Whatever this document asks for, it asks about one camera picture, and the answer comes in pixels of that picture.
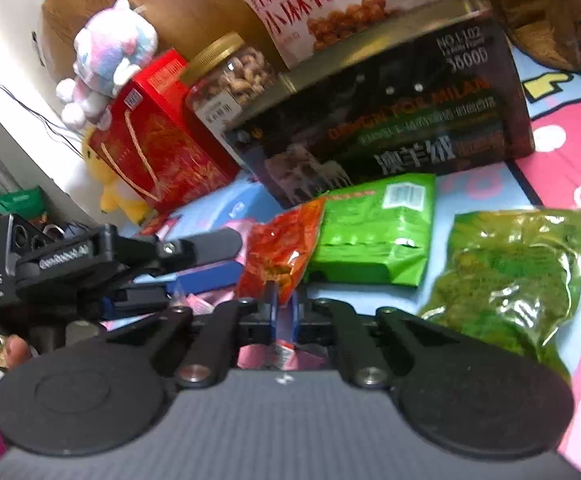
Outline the person's left hand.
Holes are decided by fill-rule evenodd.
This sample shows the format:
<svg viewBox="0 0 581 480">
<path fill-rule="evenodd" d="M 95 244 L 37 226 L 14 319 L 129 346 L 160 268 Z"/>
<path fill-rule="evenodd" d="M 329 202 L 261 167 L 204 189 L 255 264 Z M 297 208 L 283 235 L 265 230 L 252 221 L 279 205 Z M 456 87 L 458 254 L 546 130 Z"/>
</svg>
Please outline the person's left hand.
<svg viewBox="0 0 581 480">
<path fill-rule="evenodd" d="M 4 352 L 5 363 L 9 370 L 13 370 L 32 358 L 32 351 L 28 342 L 16 335 L 7 338 Z"/>
</svg>

